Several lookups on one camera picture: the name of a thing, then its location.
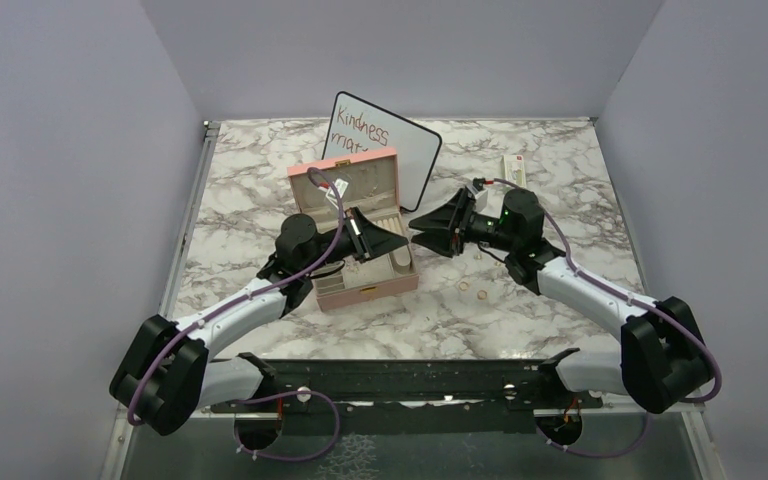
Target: whiteboard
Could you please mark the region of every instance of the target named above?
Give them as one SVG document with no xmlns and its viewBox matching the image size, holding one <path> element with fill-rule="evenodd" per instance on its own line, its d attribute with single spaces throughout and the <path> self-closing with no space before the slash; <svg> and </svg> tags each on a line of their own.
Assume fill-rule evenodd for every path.
<svg viewBox="0 0 768 480">
<path fill-rule="evenodd" d="M 348 92 L 334 100 L 322 158 L 395 147 L 399 155 L 399 203 L 419 208 L 443 139 L 440 134 Z"/>
</svg>

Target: box lid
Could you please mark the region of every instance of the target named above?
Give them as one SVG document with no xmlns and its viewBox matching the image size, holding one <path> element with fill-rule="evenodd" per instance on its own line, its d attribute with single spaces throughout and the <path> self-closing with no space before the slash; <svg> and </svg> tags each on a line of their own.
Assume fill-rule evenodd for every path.
<svg viewBox="0 0 768 480">
<path fill-rule="evenodd" d="M 340 178 L 348 182 L 348 188 L 343 194 L 344 208 L 359 207 L 366 215 L 384 209 L 397 210 L 397 157 L 395 148 L 386 147 L 287 168 L 290 187 L 293 189 L 293 197 L 299 211 L 310 215 L 316 224 L 323 228 L 329 228 L 337 222 L 334 210 L 325 199 L 325 193 L 308 180 L 307 169 L 310 167 L 326 172 L 332 181 Z"/>
</svg>

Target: whiteboard black frame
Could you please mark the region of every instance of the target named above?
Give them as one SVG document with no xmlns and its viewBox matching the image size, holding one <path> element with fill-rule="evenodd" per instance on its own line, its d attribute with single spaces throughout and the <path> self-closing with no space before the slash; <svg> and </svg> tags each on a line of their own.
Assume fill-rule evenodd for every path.
<svg viewBox="0 0 768 480">
<path fill-rule="evenodd" d="M 427 128 L 427 127 L 423 127 L 422 125 L 420 125 L 420 124 L 418 124 L 418 123 L 416 123 L 416 122 L 414 122 L 412 120 L 408 120 L 407 118 L 399 115 L 398 113 L 393 113 L 390 110 L 387 110 L 384 107 L 378 106 L 378 105 L 376 105 L 376 104 L 374 104 L 374 103 L 372 103 L 372 102 L 370 102 L 368 100 L 364 100 L 364 99 L 358 97 L 357 95 L 352 95 L 351 93 L 349 93 L 349 92 L 347 92 L 345 90 L 341 90 L 341 91 L 337 92 L 337 95 L 334 97 L 334 106 L 331 107 L 331 116 L 328 117 L 328 132 L 325 134 L 325 146 L 322 147 L 322 159 L 323 160 L 326 158 L 325 157 L 325 153 L 326 153 L 326 150 L 328 149 L 328 139 L 331 138 L 331 124 L 334 122 L 334 112 L 337 111 L 337 103 L 339 103 L 340 95 L 348 95 L 348 96 L 354 98 L 355 100 L 357 100 L 357 101 L 359 101 L 361 103 L 365 103 L 365 104 L 369 105 L 372 108 L 377 108 L 378 110 L 381 110 L 382 112 L 384 112 L 384 113 L 386 113 L 388 115 L 396 117 L 399 120 L 401 120 L 401 121 L 403 121 L 405 123 L 409 123 L 409 124 L 419 128 L 421 130 L 425 130 L 426 132 L 428 132 L 428 133 L 434 135 L 435 137 L 437 137 L 437 150 L 434 152 L 434 158 L 431 159 L 431 165 L 428 166 L 428 175 L 425 176 L 425 182 L 422 184 L 422 190 L 419 192 L 419 198 L 416 200 L 416 205 L 412 209 L 411 208 L 405 208 L 404 206 L 399 205 L 399 208 L 401 208 L 403 212 L 415 212 L 415 211 L 417 211 L 419 209 L 419 205 L 422 203 L 422 197 L 425 195 L 425 188 L 428 186 L 428 181 L 431 180 L 431 172 L 434 171 L 434 165 L 437 163 L 437 157 L 440 155 L 440 148 L 443 147 L 443 137 L 441 137 L 440 134 L 435 132 L 434 130 L 431 130 L 430 128 Z"/>
</svg>

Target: white marble surface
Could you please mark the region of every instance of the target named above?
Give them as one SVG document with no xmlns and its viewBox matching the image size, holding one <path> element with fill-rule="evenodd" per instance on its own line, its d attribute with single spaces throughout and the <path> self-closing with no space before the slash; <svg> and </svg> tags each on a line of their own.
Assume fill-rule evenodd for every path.
<svg viewBox="0 0 768 480">
<path fill-rule="evenodd" d="M 640 291 L 593 127 L 573 121 L 421 121 L 443 147 L 416 215 L 448 200 L 473 177 L 499 176 L 503 154 L 527 158 L 528 188 L 559 221 L 574 257 Z M 283 219 L 295 213 L 286 167 L 319 159 L 326 119 L 225 122 L 190 245 L 175 316 L 205 308 L 251 280 L 274 250 Z M 490 187 L 488 215 L 501 188 Z M 556 245 L 548 226 L 547 238 Z M 504 266 L 468 245 L 455 259 L 414 246 L 419 289 L 329 312 L 311 295 L 296 311 L 260 327 L 222 356 L 272 358 L 529 358 L 576 346 L 617 349 L 581 315 L 513 283 Z M 466 281 L 467 291 L 458 289 Z M 479 290 L 487 292 L 480 300 Z"/>
</svg>

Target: open box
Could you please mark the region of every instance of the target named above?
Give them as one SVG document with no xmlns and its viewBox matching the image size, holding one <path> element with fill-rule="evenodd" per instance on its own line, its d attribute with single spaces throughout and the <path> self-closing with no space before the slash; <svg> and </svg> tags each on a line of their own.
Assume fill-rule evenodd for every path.
<svg viewBox="0 0 768 480">
<path fill-rule="evenodd" d="M 313 218 L 319 232 L 327 232 L 336 227 L 337 218 L 322 191 L 308 180 L 307 169 L 310 167 L 325 171 L 334 182 L 342 179 L 348 183 L 343 194 L 344 208 L 358 207 L 379 227 L 407 236 L 399 210 L 395 148 L 327 158 L 287 169 L 299 211 Z M 419 286 L 419 272 L 410 244 L 363 264 L 353 259 L 345 262 L 345 266 L 333 275 L 313 281 L 316 301 L 323 311 L 409 292 Z M 339 264 L 325 265 L 314 272 L 314 276 L 338 267 Z"/>
</svg>

